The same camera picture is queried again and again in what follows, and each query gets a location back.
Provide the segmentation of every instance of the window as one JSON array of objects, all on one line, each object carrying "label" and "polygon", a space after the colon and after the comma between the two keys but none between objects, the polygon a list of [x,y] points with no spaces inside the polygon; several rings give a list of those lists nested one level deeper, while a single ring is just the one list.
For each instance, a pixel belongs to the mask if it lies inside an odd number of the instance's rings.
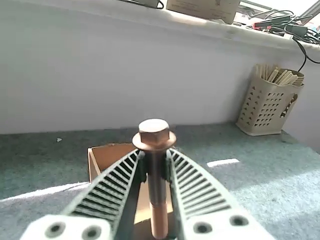
[{"label": "window", "polygon": [[[242,0],[234,21],[250,25],[252,22],[265,19],[269,13],[277,10],[292,11],[294,15],[302,17],[302,25],[306,25],[314,31],[318,28],[317,32],[320,32],[320,0],[304,0],[303,2],[292,0]],[[274,16],[283,14],[286,13],[279,12]]]},{"label": "window", "polygon": [[254,3],[277,10],[290,10],[300,16],[308,10],[317,0],[253,0]]}]

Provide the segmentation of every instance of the hex bolt head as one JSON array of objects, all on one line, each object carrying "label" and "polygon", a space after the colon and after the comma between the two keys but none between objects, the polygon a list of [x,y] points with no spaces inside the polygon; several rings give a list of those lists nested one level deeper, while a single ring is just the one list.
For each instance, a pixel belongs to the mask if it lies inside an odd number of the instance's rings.
[{"label": "hex bolt head", "polygon": [[169,124],[162,119],[148,119],[139,124],[141,142],[159,146],[169,140]]},{"label": "hex bolt head", "polygon": [[176,135],[163,119],[147,119],[139,124],[139,132],[133,137],[133,145],[144,151],[164,151],[176,142]]}]

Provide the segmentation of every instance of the plastic basket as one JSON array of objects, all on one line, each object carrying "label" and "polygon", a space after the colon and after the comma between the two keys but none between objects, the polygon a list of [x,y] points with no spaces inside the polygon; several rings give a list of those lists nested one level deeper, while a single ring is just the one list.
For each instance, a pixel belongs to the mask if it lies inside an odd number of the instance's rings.
[{"label": "plastic basket", "polygon": [[303,87],[279,86],[253,74],[236,125],[250,136],[280,134]]}]

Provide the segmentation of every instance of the white wall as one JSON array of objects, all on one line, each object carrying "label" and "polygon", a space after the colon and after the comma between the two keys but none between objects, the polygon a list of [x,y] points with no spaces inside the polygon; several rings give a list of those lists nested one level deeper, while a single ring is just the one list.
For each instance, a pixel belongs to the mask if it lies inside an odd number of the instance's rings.
[{"label": "white wall", "polygon": [[[280,49],[195,34],[197,26],[157,24],[156,10],[116,4],[151,17],[122,20],[101,4],[92,14],[0,1],[0,134],[130,127],[151,117],[235,121],[255,63],[297,69],[303,61],[295,43]],[[320,151],[318,69],[303,69],[306,86],[285,130]]]}]

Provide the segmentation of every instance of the wooden stick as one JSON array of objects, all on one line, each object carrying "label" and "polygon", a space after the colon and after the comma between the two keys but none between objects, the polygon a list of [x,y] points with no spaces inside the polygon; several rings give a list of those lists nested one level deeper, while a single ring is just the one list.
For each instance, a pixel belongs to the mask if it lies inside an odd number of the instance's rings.
[{"label": "wooden stick", "polygon": [[265,80],[268,81],[269,72],[268,72],[268,65],[267,64],[265,65],[265,69],[264,70],[265,70]]},{"label": "wooden stick", "polygon": [[268,81],[269,82],[271,82],[272,83],[272,81],[275,79],[275,77],[277,76],[277,74],[278,74],[278,70],[273,70],[273,72],[271,73],[271,75],[270,75],[270,77],[269,77],[269,79],[268,79]]},{"label": "wooden stick", "polygon": [[259,64],[255,65],[255,74],[257,75],[257,77],[260,77]]},{"label": "wooden stick", "polygon": [[291,77],[289,80],[288,80],[288,85],[291,85],[293,84],[295,81],[298,80],[298,76],[297,75],[293,75],[293,77]]},{"label": "wooden stick", "polygon": [[287,74],[282,78],[282,80],[279,82],[278,85],[280,86],[284,86],[287,84],[288,80],[290,80],[290,78],[292,78],[294,75],[292,74],[291,71],[288,71]]},{"label": "wooden stick", "polygon": [[286,75],[288,72],[288,70],[284,70],[283,73],[278,77],[277,80],[274,81],[275,84],[278,84],[280,82],[280,80],[284,77],[284,75]]}]

